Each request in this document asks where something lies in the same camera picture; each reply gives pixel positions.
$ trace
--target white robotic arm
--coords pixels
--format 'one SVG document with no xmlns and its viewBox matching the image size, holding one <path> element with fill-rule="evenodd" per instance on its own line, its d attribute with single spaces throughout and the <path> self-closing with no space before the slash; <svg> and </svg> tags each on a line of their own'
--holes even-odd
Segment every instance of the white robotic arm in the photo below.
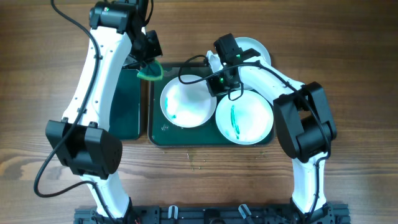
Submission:
<svg viewBox="0 0 398 224">
<path fill-rule="evenodd" d="M 118 34 L 114 28 L 99 26 L 90 32 L 100 46 L 102 59 L 85 113 L 81 117 L 79 124 L 89 126 L 90 123 L 96 123 L 98 128 L 108 131 L 109 116 L 116 84 L 122 65 L 130 53 L 132 44 L 127 33 Z M 81 73 L 79 84 L 72 101 L 62 116 L 63 118 L 68 118 L 68 122 L 71 124 L 75 121 L 81 102 L 87 92 L 88 84 L 93 75 L 94 63 L 95 50 L 92 41 L 90 41 L 86 63 Z M 89 174 L 83 174 L 80 177 L 82 180 L 90 180 L 98 184 L 100 194 L 114 218 L 124 216 L 129 205 L 129 196 L 121 185 L 117 171 L 110 174 L 106 180 Z M 107 217 L 95 190 L 89 184 L 88 187 L 97 203 L 97 212 Z"/>
<path fill-rule="evenodd" d="M 223 69 L 220 58 L 217 54 L 213 54 L 212 51 L 208 51 L 206 55 L 210 67 L 213 72 L 218 72 Z M 304 83 L 295 81 L 284 74 L 280 73 L 274 67 L 270 66 L 263 56 L 251 57 L 244 62 L 257 62 L 260 61 L 261 65 L 272 70 L 278 74 L 285 81 L 289 82 L 295 89 L 301 89 Z M 293 93 L 293 90 L 287 88 L 275 75 L 270 72 L 260 69 L 258 67 L 244 66 L 239 67 L 239 77 L 244 85 L 249 85 L 255 89 L 260 95 L 262 95 L 270 104 L 273 105 L 274 100 L 281 95 L 289 95 Z M 292 196 L 293 202 L 302 213 L 308 213 L 314 202 L 315 198 L 315 179 L 316 179 L 316 168 L 314 164 L 316 161 L 326 156 L 326 153 L 319 153 L 310 158 L 306 163 L 300 160 L 292 159 L 293 172 L 294 172 L 294 192 Z M 315 210 L 322 207 L 326 203 L 326 198 L 323 193 L 323 170 L 325 161 L 321 161 L 319 169 L 319 199 Z"/>
</svg>

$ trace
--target green tray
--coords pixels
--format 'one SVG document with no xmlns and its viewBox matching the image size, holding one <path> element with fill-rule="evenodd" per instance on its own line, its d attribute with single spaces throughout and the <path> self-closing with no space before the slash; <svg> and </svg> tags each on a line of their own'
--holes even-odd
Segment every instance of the green tray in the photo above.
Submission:
<svg viewBox="0 0 398 224">
<path fill-rule="evenodd" d="M 109 133 L 120 140 L 141 135 L 141 79 L 138 70 L 121 70 L 114 92 Z"/>
<path fill-rule="evenodd" d="M 150 83 L 148 138 L 158 147 L 247 147 L 235 144 L 227 140 L 218 130 L 215 113 L 203 125 L 195 128 L 181 128 L 172 124 L 163 115 L 160 108 L 160 95 L 166 84 L 178 75 L 181 63 L 162 64 L 164 72 L 163 80 Z M 205 77 L 211 74 L 208 67 L 203 64 L 192 64 L 184 68 L 182 75 L 198 75 Z M 217 97 L 217 104 L 224 96 Z M 250 146 L 264 146 L 274 138 L 274 127 L 272 131 L 261 142 Z"/>
</svg>

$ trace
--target white plate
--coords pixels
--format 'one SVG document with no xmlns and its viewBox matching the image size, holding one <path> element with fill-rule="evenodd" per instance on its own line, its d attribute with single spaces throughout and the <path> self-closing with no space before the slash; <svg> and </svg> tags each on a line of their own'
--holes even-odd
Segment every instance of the white plate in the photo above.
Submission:
<svg viewBox="0 0 398 224">
<path fill-rule="evenodd" d="M 200 78 L 197 75 L 181 76 L 185 82 Z M 217 99 L 211 97 L 206 81 L 184 85 L 176 77 L 164 87 L 160 96 L 160 107 L 171 123 L 183 128 L 193 128 L 211 118 L 217 107 Z"/>
<path fill-rule="evenodd" d="M 231 99 L 240 91 L 231 93 Z M 219 131 L 231 142 L 242 145 L 255 144 L 270 133 L 274 124 L 272 108 L 260 94 L 244 90 L 235 101 L 228 96 L 218 103 L 216 123 Z"/>
<path fill-rule="evenodd" d="M 249 49 L 257 50 L 261 56 L 266 59 L 266 62 L 271 65 L 271 56 L 269 55 L 268 50 L 258 40 L 250 37 L 237 37 L 235 38 L 235 41 L 243 51 Z"/>
</svg>

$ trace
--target black clamp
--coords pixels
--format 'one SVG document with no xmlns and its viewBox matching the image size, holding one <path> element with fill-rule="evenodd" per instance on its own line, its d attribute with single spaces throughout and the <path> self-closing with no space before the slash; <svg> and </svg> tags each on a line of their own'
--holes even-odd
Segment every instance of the black clamp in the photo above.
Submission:
<svg viewBox="0 0 398 224">
<path fill-rule="evenodd" d="M 328 140 L 334 140 L 337 135 L 336 125 L 322 86 L 313 82 L 303 85 L 298 92 L 308 99 Z M 327 152 L 328 147 L 312 114 L 300 119 L 299 111 L 308 111 L 308 108 L 300 101 L 296 93 L 281 95 L 275 99 L 273 110 L 280 146 L 290 158 L 298 158 L 306 163 L 312 156 Z"/>
<path fill-rule="evenodd" d="M 241 214 L 242 218 L 246 220 L 247 224 L 254 224 L 252 218 L 251 218 L 251 212 L 250 209 L 246 204 L 242 204 L 238 208 L 239 213 Z"/>
<path fill-rule="evenodd" d="M 146 1 L 113 1 L 97 2 L 90 10 L 90 27 L 97 29 L 99 26 L 115 28 L 117 33 L 125 32 L 130 38 L 132 48 L 130 56 L 138 62 L 149 62 L 155 57 L 163 55 L 156 31 L 141 32 L 145 26 Z"/>
<path fill-rule="evenodd" d="M 172 205 L 169 207 L 168 218 L 169 218 L 169 220 L 173 220 L 173 224 L 177 223 L 177 220 L 178 220 L 178 207 L 177 206 Z"/>
<path fill-rule="evenodd" d="M 214 43 L 214 46 L 224 68 L 241 65 L 251 57 L 260 56 L 260 53 L 254 49 L 243 51 L 236 43 L 232 34 L 220 37 Z M 243 82 L 239 77 L 238 68 L 226 70 L 213 78 L 207 79 L 207 87 L 211 96 L 228 94 L 230 100 L 237 100 L 243 94 Z M 239 88 L 241 89 L 241 95 L 235 99 L 231 99 L 230 93 Z"/>
</svg>

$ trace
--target black motor joint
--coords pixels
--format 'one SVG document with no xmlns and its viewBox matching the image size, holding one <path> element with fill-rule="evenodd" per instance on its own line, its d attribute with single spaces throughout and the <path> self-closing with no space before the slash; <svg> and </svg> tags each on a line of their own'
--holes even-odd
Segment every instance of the black motor joint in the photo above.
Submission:
<svg viewBox="0 0 398 224">
<path fill-rule="evenodd" d="M 260 53 L 254 49 L 243 51 L 238 46 L 232 34 L 227 34 L 220 37 L 214 42 L 217 54 L 220 57 L 220 62 L 224 68 L 234 65 L 242 65 L 243 62 L 251 57 L 260 56 Z M 207 79 L 207 87 L 211 96 L 221 96 L 229 94 L 233 90 L 240 89 L 243 94 L 243 82 L 239 77 L 238 68 L 232 68 L 225 72 Z"/>
<path fill-rule="evenodd" d="M 142 32 L 147 22 L 147 7 L 148 1 L 97 2 L 90 10 L 90 27 L 110 27 L 119 34 L 127 33 L 132 44 L 130 56 L 138 62 L 151 61 L 163 53 L 156 31 Z"/>
</svg>

